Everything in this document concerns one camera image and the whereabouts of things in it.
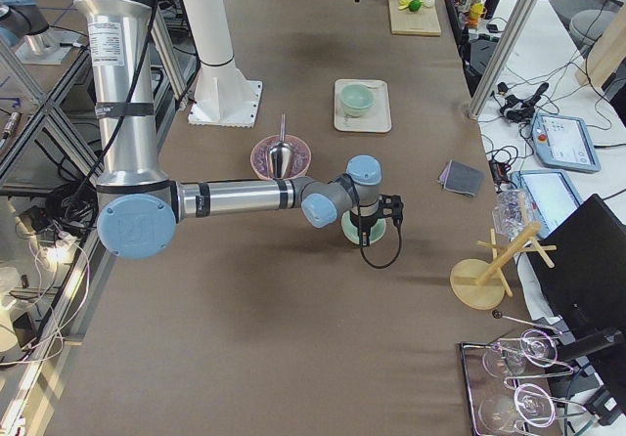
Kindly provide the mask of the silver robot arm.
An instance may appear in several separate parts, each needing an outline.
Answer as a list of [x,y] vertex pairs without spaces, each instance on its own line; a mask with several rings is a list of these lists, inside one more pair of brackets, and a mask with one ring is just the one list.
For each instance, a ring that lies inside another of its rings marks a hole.
[[[380,193],[379,162],[352,157],[331,182],[310,177],[225,182],[175,182],[158,163],[155,104],[148,63],[157,0],[73,0],[86,18],[95,82],[95,114],[104,147],[86,176],[104,164],[96,181],[97,233],[114,255],[141,259],[162,252],[186,218],[301,208],[316,228],[350,218],[364,261],[390,266],[402,248],[403,203]],[[253,126],[262,83],[248,81],[235,64],[223,0],[183,0],[197,47],[199,94],[195,123]],[[364,252],[373,228],[390,218],[398,233],[395,255],[385,264]]]

